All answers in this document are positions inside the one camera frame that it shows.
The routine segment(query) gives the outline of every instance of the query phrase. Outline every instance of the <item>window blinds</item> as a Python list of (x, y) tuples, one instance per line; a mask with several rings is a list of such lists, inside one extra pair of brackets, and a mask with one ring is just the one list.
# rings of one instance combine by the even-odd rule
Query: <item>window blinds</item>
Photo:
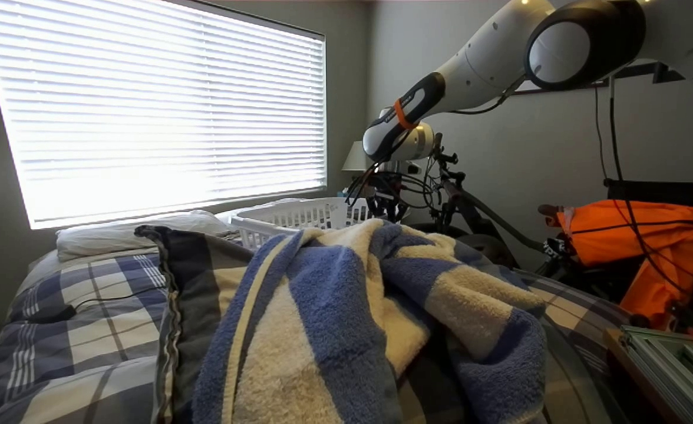
[(163, 0), (0, 0), (32, 229), (326, 186), (326, 43)]

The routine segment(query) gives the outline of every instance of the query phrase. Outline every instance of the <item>orange bag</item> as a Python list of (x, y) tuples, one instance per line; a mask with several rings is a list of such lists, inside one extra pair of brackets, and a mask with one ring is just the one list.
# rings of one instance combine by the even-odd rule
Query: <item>orange bag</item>
[(689, 305), (693, 295), (693, 208), (639, 200), (630, 204), (634, 229), (625, 200), (567, 208), (557, 216), (584, 266), (647, 255), (619, 308), (645, 319), (658, 330), (667, 330), (672, 320), (669, 307)]

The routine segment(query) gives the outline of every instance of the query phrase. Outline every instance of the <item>white basket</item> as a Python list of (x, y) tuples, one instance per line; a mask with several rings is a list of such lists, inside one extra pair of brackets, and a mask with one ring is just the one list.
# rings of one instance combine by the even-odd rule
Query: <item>white basket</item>
[(369, 208), (359, 199), (350, 209), (343, 199), (283, 199), (232, 212), (228, 224), (241, 232), (241, 242), (256, 250), (276, 234), (298, 229), (346, 229), (369, 219)]

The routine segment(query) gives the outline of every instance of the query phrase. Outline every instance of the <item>blue striped towel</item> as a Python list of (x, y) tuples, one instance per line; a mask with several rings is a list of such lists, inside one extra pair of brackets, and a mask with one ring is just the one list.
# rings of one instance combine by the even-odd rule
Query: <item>blue striped towel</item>
[(445, 235), (369, 219), (268, 241), (196, 385), (198, 422), (400, 422), (395, 380), (429, 335), (478, 422), (540, 414), (545, 300)]

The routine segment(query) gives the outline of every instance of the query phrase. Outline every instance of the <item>wall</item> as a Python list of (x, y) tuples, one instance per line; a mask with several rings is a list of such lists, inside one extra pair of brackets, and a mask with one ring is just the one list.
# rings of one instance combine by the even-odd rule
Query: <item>wall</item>
[[(368, 8), (356, 0), (230, 0), (219, 3), (255, 16), (326, 36), (327, 43), (327, 194), (346, 177), (341, 161), (364, 126)], [(54, 248), (51, 234), (27, 232), (9, 146), (0, 121), (0, 319), (27, 263)]]
[[(414, 80), (453, 57), (501, 0), (376, 0), (372, 21), (372, 115)], [(600, 199), (595, 118), (608, 141), (608, 89), (511, 97), (492, 114), (434, 115), (442, 144), (460, 155), (467, 189), (529, 239), (541, 226), (538, 204)], [(693, 182), (693, 82), (618, 80), (618, 144), (626, 180)], [(525, 266), (540, 255), (511, 244)]]

